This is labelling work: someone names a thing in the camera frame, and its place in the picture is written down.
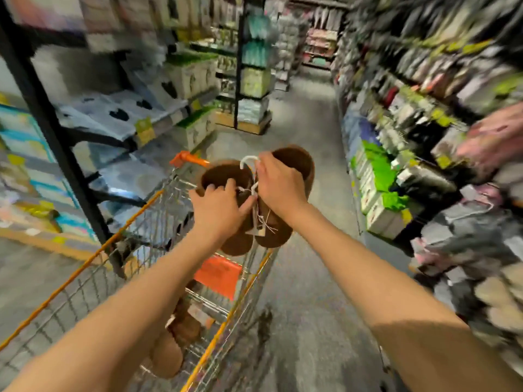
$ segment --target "hand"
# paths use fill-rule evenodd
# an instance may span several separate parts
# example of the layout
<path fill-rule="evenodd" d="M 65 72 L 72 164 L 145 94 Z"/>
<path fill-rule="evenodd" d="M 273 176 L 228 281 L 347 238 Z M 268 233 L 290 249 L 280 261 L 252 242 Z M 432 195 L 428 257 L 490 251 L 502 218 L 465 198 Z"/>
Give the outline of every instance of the hand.
<path fill-rule="evenodd" d="M 289 218 L 307 204 L 303 176 L 294 168 L 262 152 L 256 162 L 258 194 L 265 204 L 288 223 Z"/>
<path fill-rule="evenodd" d="M 203 197 L 190 190 L 189 197 L 194 208 L 194 229 L 210 235 L 220 245 L 236 234 L 256 202 L 252 195 L 238 208 L 234 179 L 228 179 L 225 188 L 210 184 Z"/>

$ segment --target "concrete floor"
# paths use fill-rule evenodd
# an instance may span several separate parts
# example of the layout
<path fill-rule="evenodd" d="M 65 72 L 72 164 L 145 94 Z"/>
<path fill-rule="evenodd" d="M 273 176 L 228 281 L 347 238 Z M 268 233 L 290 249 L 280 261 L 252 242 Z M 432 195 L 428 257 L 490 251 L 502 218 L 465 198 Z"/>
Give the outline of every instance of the concrete floor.
<path fill-rule="evenodd" d="M 308 69 L 289 92 L 271 95 L 271 126 L 263 136 L 221 131 L 207 158 L 242 158 L 295 143 L 310 152 L 316 180 L 310 202 L 337 227 L 358 237 L 329 73 Z M 0 240 L 0 340 L 45 300 L 78 262 Z M 294 234 L 281 249 L 259 307 L 270 304 L 268 359 L 259 369 L 263 392 L 379 391 L 378 346 L 321 259 Z"/>

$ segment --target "brown slipper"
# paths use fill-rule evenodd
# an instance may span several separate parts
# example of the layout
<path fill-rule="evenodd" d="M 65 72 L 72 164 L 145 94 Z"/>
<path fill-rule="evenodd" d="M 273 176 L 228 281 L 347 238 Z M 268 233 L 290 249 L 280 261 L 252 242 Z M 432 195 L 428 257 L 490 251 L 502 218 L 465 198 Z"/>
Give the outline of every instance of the brown slipper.
<path fill-rule="evenodd" d="M 228 179 L 234 179 L 238 187 L 250 190 L 253 185 L 253 176 L 249 168 L 240 169 L 239 161 L 236 159 L 224 159 L 209 165 L 198 180 L 196 192 L 203 197 L 205 190 L 210 184 L 215 187 L 225 186 Z M 238 206 L 251 196 L 250 191 L 236 193 Z M 251 250 L 253 244 L 252 235 L 245 234 L 254 228 L 253 218 L 250 214 L 245 217 L 242 225 L 232 237 L 220 248 L 223 253 L 229 256 L 241 256 Z"/>
<path fill-rule="evenodd" d="M 296 145 L 274 150 L 272 155 L 289 168 L 294 168 L 301 173 L 305 183 L 305 196 L 309 199 L 315 173 L 314 161 L 311 155 Z M 267 228 L 265 237 L 256 236 L 255 239 L 260 246 L 264 248 L 276 248 L 287 242 L 292 235 L 291 227 L 278 217 L 277 214 L 272 212 L 261 198 L 258 199 L 258 208 L 258 211 L 264 217 L 264 220 L 266 220 L 267 225 L 276 230 L 272 232 Z"/>

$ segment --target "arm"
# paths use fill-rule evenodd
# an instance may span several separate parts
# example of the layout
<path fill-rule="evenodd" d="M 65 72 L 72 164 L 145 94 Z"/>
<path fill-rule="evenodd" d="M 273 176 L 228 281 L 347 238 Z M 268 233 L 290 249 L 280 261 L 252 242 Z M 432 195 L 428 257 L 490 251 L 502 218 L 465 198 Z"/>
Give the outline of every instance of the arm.
<path fill-rule="evenodd" d="M 308 204 L 299 172 L 271 154 L 260 159 L 260 197 L 316 250 L 413 392 L 521 390 L 450 309 Z"/>
<path fill-rule="evenodd" d="M 187 236 L 33 360 L 7 391 L 124 389 L 195 271 L 238 230 L 252 208 L 254 197 L 238 209 L 235 186 L 230 179 L 225 189 L 207 188 L 204 197 L 190 192 L 195 223 Z"/>

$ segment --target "metal shopping cart basket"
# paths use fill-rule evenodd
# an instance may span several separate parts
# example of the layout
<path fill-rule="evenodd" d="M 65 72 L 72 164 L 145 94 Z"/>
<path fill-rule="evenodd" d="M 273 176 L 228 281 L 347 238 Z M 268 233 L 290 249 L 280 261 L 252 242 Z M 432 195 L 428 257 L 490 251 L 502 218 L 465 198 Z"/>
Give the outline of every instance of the metal shopping cart basket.
<path fill-rule="evenodd" d="M 171 176 L 147 204 L 0 345 L 0 390 L 31 358 L 45 352 L 126 281 L 154 264 L 190 229 L 192 209 L 187 191 L 194 185 L 186 178 L 194 174 L 195 167 L 208 162 L 183 151 L 172 164 Z M 182 369 L 173 379 L 157 378 L 142 365 L 131 380 L 131 390 L 211 390 L 228 366 L 224 358 L 242 335 L 242 325 L 253 317 L 276 255 L 277 250 L 263 249 L 255 242 L 241 258 L 216 253 L 207 260 L 194 277 L 202 283 L 197 284 L 198 289 L 186 288 L 186 294 L 211 318 L 211 326 L 185 351 Z M 115 262 L 110 260 L 115 256 L 124 260 L 120 270 L 124 277 L 114 272 L 111 264 Z"/>

